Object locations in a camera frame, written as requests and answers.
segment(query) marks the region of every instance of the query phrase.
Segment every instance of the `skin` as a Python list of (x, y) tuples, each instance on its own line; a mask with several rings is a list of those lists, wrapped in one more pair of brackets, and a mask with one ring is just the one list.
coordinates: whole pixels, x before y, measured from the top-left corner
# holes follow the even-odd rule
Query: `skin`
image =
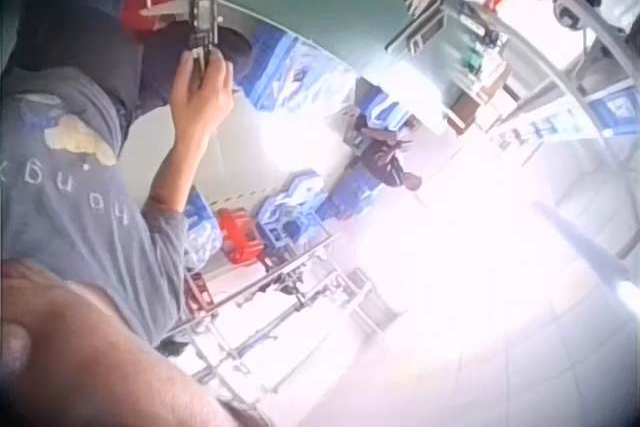
[(422, 177), (411, 172), (405, 172), (402, 177), (402, 184), (411, 192), (416, 192), (422, 187)]
[[(182, 212), (210, 134), (232, 108), (231, 66), (211, 58), (190, 89), (184, 56), (171, 96), (175, 144), (148, 202)], [(63, 282), (28, 260), (2, 264), (2, 390), (34, 425), (237, 425), (120, 318), (99, 285)]]

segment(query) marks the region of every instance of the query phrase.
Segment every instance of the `metal frame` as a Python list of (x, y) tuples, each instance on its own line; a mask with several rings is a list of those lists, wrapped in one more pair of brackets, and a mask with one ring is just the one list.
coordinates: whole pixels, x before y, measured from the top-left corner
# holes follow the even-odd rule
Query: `metal frame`
[(209, 309), (205, 313), (205, 315), (203, 317), (196, 318), (196, 319), (190, 319), (190, 320), (188, 320), (186, 322), (183, 322), (182, 324), (178, 325), (177, 327), (173, 328), (172, 330), (170, 330), (167, 333), (167, 336), (175, 335), (175, 334), (177, 334), (177, 333), (179, 333), (179, 332), (181, 332), (181, 331), (183, 331), (183, 330), (185, 330), (185, 329), (187, 329), (189, 327), (192, 327), (192, 326), (202, 322), (205, 319), (211, 318), (218, 310), (220, 310), (225, 305), (230, 304), (231, 302), (233, 302), (234, 300), (242, 297), (243, 295), (246, 295), (246, 294), (248, 294), (250, 292), (258, 290), (263, 285), (268, 284), (269, 282), (271, 282), (278, 275), (287, 274), (289, 272), (293, 272), (294, 270), (299, 269), (300, 267), (302, 267), (302, 265), (305, 262), (307, 262), (309, 260), (309, 258), (314, 253), (316, 253), (318, 250), (320, 250), (321, 248), (323, 248), (324, 246), (329, 244), (335, 238), (336, 238), (336, 236), (331, 236), (331, 237), (329, 237), (327, 239), (324, 239), (318, 245), (316, 245), (315, 247), (312, 247), (311, 249), (309, 249), (307, 252), (305, 252), (304, 254), (300, 255), (296, 259), (293, 259), (293, 260), (287, 262), (286, 264), (281, 265), (280, 267), (277, 267), (276, 269), (274, 269), (271, 272), (269, 272), (267, 275), (265, 275), (265, 276), (259, 278), (258, 280), (250, 283), (249, 285), (246, 285), (245, 287), (243, 287), (242, 289), (234, 292), (233, 294), (228, 295), (227, 297), (222, 299), (220, 302), (217, 302), (213, 306), (213, 308)]
[(616, 29), (598, 15), (584, 0), (560, 0), (575, 12), (585, 26), (593, 30), (602, 43), (611, 51), (622, 68), (627, 71), (636, 85), (640, 85), (640, 58), (625, 45)]
[[(332, 240), (333, 238), (335, 238), (335, 237), (334, 236), (330, 236), (328, 239), (325, 240), (325, 242), (321, 243), (320, 245), (314, 247), (313, 249), (311, 249), (307, 253), (303, 254), (303, 256), (301, 256), (300, 258), (294, 259), (294, 261), (292, 261), (292, 262), (286, 264), (285, 266), (281, 267), (280, 269), (277, 270), (277, 272), (275, 272), (275, 275), (279, 275), (279, 274), (283, 273), (284, 271), (291, 272), (296, 268), (301, 268), (302, 266), (306, 265), (305, 262), (302, 259), (307, 260), (308, 257), (313, 252), (316, 252), (321, 246), (325, 245), (328, 241)], [(328, 340), (329, 337), (334, 333), (334, 331), (340, 326), (341, 321), (345, 320), (346, 318), (348, 318), (354, 311), (358, 312), (360, 318), (365, 321), (367, 326), (375, 334), (378, 334), (379, 336), (381, 336), (384, 339), (383, 332), (378, 328), (378, 326), (360, 308), (361, 302), (373, 290), (373, 285), (371, 284), (371, 282), (366, 280), (366, 279), (364, 279), (365, 285), (363, 286), (363, 288), (359, 289), (349, 280), (347, 275), (344, 273), (344, 271), (342, 269), (340, 269), (338, 267), (337, 264), (335, 264), (333, 261), (331, 261), (328, 257), (326, 259), (323, 259), (323, 260), (326, 261), (329, 264), (330, 272), (321, 281), (319, 281), (312, 289), (310, 289), (308, 292), (301, 293), (301, 296), (303, 297), (302, 300), (298, 299), (298, 302), (296, 304), (294, 304), (291, 307), (287, 308), (284, 312), (279, 314), (275, 319), (273, 319), (267, 325), (265, 325), (262, 328), (260, 328), (258, 331), (254, 332), (252, 335), (250, 335), (248, 338), (246, 338), (243, 342), (241, 342), (236, 347), (231, 347), (229, 342), (225, 339), (224, 335), (215, 327), (215, 325), (213, 324), (213, 321), (212, 321), (211, 318), (205, 317), (204, 319), (203, 318), (194, 319), (197, 322), (201, 322), (203, 320), (204, 320), (204, 322), (206, 322), (206, 327), (207, 327), (207, 330), (209, 331), (209, 334), (213, 336), (213, 338), (215, 339), (215, 341), (218, 344), (219, 348), (225, 353), (215, 363), (209, 360), (209, 357), (207, 356), (206, 352), (198, 345), (197, 339), (195, 338), (195, 336), (193, 335), (193, 332), (189, 328), (189, 326), (191, 325), (191, 322), (187, 322), (186, 324), (184, 324), (183, 326), (179, 327), (178, 329), (174, 329), (174, 332), (179, 332), (182, 329), (187, 329), (187, 335), (188, 335), (188, 337), (189, 337), (189, 339), (191, 341), (191, 344), (196, 349), (196, 352), (198, 353), (198, 357), (201, 360), (203, 360), (205, 362), (205, 364), (206, 364), (206, 367), (201, 369), (200, 371), (196, 372), (193, 375), (193, 377), (197, 381), (203, 381), (203, 379), (206, 379), (209, 375), (215, 374), (216, 377), (219, 379), (221, 385), (228, 392), (230, 392), (231, 395), (239, 398), (240, 396), (235, 391), (233, 386), (222, 375), (220, 375), (219, 372), (217, 372), (217, 369), (220, 367), (220, 365), (222, 365), (226, 361), (235, 360), (235, 361), (240, 363), (240, 365), (243, 367), (244, 370), (246, 370), (246, 372), (248, 372), (248, 375), (250, 375), (250, 376), (255, 378), (255, 374), (253, 374), (251, 372), (249, 367), (246, 364), (244, 364), (244, 362), (242, 360), (242, 358), (246, 354), (246, 352), (252, 348), (252, 346), (253, 346), (253, 344), (255, 342), (259, 341), (260, 339), (262, 339), (263, 337), (268, 335), (270, 332), (275, 330), (278, 326), (280, 326), (283, 322), (285, 322), (287, 319), (289, 319), (292, 315), (294, 315), (296, 312), (299, 312), (301, 310), (301, 308), (305, 308), (307, 306), (313, 305), (315, 300), (317, 298), (319, 298), (319, 295), (321, 294), (322, 290), (326, 286), (328, 286), (333, 280), (336, 280), (336, 279), (340, 279), (342, 281), (342, 283), (343, 283), (343, 286), (345, 286), (346, 288), (350, 289), (354, 293), (353, 294), (354, 295), (353, 298), (351, 298), (348, 302), (346, 302), (346, 304), (344, 304), (346, 307), (344, 308), (344, 310), (342, 312), (340, 312), (340, 314), (337, 315), (336, 322), (332, 323), (331, 327), (322, 336), (320, 341), (317, 344), (315, 344), (314, 347), (312, 349), (310, 349), (310, 351), (307, 354), (304, 355), (304, 357), (301, 359), (300, 362), (298, 362), (292, 369), (290, 369), (288, 372), (286, 372), (284, 374), (284, 376), (280, 380), (278, 380), (276, 385), (274, 385), (273, 387), (269, 388), (260, 379), (255, 378), (255, 380), (256, 380), (261, 392), (263, 394), (264, 393), (276, 393), (278, 388), (284, 382), (286, 382), (287, 379), (289, 379), (310, 357), (312, 357), (321, 348), (321, 346), (325, 343), (325, 341)], [(237, 298), (237, 297), (243, 295), (244, 293), (247, 293), (248, 291), (252, 290), (253, 288), (257, 288), (257, 286), (259, 286), (259, 285), (264, 285), (264, 283), (268, 282), (273, 277), (274, 277), (274, 275), (270, 274), (270, 275), (267, 275), (267, 276), (263, 277), (262, 279), (259, 279), (257, 282), (254, 282), (253, 284), (249, 284), (249, 286), (246, 286), (246, 287), (240, 289), (238, 292), (228, 296), (223, 301), (224, 304), (228, 303), (227, 299)], [(194, 286), (193, 282), (190, 281), (190, 279), (187, 279), (187, 281), (188, 281), (189, 285), (192, 287), (192, 290), (193, 290), (193, 286)], [(197, 298), (198, 298), (199, 301), (201, 301), (201, 296), (197, 295)], [(218, 304), (217, 308), (220, 308), (224, 304), (222, 304), (222, 303)], [(217, 309), (211, 309), (210, 313), (213, 313), (216, 310)]]
[[(585, 27), (592, 29), (597, 38), (602, 42), (621, 65), (621, 67), (627, 72), (629, 77), (633, 80), (635, 85), (640, 86), (640, 57), (635, 55), (628, 49), (623, 39), (617, 33), (615, 27), (606, 22), (600, 15), (598, 15), (585, 0), (559, 0), (574, 13), (576, 13), (584, 22)], [(610, 143), (602, 135), (599, 122), (597, 118), (592, 114), (588, 108), (588, 104), (580, 90), (578, 84), (575, 81), (573, 75), (568, 76), (564, 72), (557, 69), (549, 60), (536, 49), (529, 41), (527, 41), (519, 32), (499, 19), (497, 15), (492, 12), (482, 9), (476, 9), (479, 13), (485, 17), (489, 22), (497, 26), (498, 30), (501, 30), (509, 35), (509, 37), (518, 42), (523, 48), (525, 48), (529, 54), (547, 71), (547, 73), (553, 78), (558, 86), (570, 97), (575, 99), (578, 105), (581, 107), (584, 115), (589, 119), (590, 123), (597, 132), (596, 139), (602, 145), (605, 150), (605, 155), (608, 162), (619, 170), (623, 176), (625, 189), (631, 202), (631, 208), (633, 210), (633, 217), (636, 223), (636, 227), (640, 229), (640, 207), (638, 206), (638, 198), (631, 181), (628, 165), (625, 160), (618, 159), (615, 152), (611, 148)]]

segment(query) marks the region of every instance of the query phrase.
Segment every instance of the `finger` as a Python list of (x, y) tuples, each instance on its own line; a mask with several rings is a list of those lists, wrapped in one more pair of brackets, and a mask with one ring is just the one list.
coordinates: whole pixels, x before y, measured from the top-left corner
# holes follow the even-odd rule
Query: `finger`
[(233, 64), (227, 62), (227, 70), (224, 75), (224, 81), (222, 82), (222, 88), (225, 92), (230, 92), (233, 89)]
[(193, 54), (191, 51), (186, 51), (180, 58), (180, 64), (178, 64), (178, 71), (176, 72), (176, 78), (173, 81), (173, 88), (171, 90), (172, 104), (184, 105), (189, 100), (189, 86), (191, 83), (191, 74), (193, 73)]
[(227, 63), (224, 61), (222, 52), (214, 48), (211, 51), (209, 67), (207, 67), (207, 72), (205, 73), (202, 81), (202, 90), (213, 91), (221, 88), (224, 82), (226, 70)]

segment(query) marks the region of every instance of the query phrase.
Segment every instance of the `plastic bag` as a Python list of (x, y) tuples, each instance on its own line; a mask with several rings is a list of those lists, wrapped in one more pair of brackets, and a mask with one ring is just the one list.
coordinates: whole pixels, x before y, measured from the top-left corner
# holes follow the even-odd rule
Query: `plastic bag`
[(357, 75), (326, 52), (300, 42), (272, 84), (275, 109), (331, 115), (353, 105)]

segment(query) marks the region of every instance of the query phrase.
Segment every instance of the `blue plastic crate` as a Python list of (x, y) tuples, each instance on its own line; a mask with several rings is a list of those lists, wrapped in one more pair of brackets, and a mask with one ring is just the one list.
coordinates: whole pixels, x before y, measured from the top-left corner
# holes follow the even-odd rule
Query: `blue plastic crate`
[(589, 103), (607, 137), (640, 133), (637, 112), (640, 109), (638, 91), (628, 87)]
[(374, 87), (357, 107), (367, 117), (369, 127), (391, 132), (397, 132), (411, 115), (398, 102), (389, 102), (389, 95), (380, 87)]
[(251, 69), (241, 82), (245, 95), (257, 110), (273, 111), (268, 102), (270, 88), (284, 69), (299, 39), (278, 27), (264, 24), (256, 28), (251, 40)]

